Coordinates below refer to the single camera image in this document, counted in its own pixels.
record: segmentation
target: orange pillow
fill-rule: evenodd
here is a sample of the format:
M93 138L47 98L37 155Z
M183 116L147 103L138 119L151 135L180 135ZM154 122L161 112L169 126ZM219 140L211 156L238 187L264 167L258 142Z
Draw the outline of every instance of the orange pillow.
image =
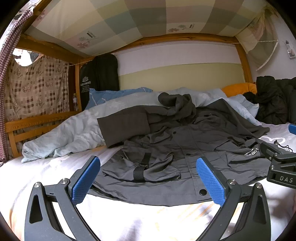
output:
M252 83L241 83L228 85L222 89L222 91L227 95L227 97L235 96L238 94L244 94L246 92L252 92L257 94L257 88L255 84Z

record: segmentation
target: metal pin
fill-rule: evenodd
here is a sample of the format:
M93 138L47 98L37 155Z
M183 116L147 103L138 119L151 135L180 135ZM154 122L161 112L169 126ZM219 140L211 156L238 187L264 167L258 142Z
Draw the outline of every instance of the metal pin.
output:
M261 183L256 183L256 184L255 184L255 186L256 186L257 188L259 188L259 189L261 189L261 188L262 188L262 185L261 185Z
M34 184L34 187L35 187L35 188L38 188L38 187L40 187L40 185L41 185L41 182L36 182L36 183Z
M60 183L61 183L61 184L66 184L68 181L69 181L68 178L63 178L63 179L60 181Z
M229 183L230 185L235 185L237 182L236 182L236 180L234 180L234 179L228 179L228 183Z

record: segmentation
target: mattress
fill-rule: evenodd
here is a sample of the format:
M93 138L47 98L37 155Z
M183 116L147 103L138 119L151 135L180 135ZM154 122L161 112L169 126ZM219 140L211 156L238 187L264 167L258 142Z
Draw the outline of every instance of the mattress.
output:
M270 132L261 139L289 145L296 152L296 136L290 134L288 125L266 125ZM106 163L121 147L106 149L98 147L58 158L39 159L22 164L21 157L13 159L0 168L0 211L13 232L24 240L25 214L33 184L58 183L70 178L91 155ZM271 240L284 230L293 215L294 189L259 181L265 190L271 215ZM213 202L174 207L130 204L87 195L78 210L94 233L102 241L124 240L196 240L215 216L219 205ZM73 237L57 203L54 203L64 232ZM229 235L237 221L242 204L238 204L224 237Z

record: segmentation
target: blue gripper pad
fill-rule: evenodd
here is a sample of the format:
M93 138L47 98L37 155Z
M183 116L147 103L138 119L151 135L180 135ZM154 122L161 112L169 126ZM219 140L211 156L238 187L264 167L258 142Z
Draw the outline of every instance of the blue gripper pad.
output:
M290 133L296 135L296 125L289 124L288 130L289 130Z
M72 203L77 205L82 203L92 183L94 182L101 168L101 162L98 157L95 157L84 173L80 176L72 189Z
M214 203L223 206L225 202L224 188L202 158L196 160L196 171Z

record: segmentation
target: snap button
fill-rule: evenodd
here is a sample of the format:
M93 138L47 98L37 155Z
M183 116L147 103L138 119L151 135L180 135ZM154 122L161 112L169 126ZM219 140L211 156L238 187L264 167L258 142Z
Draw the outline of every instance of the snap button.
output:
M207 195L207 190L205 190L205 189L200 189L200 195L201 195L201 196L205 196L205 195Z

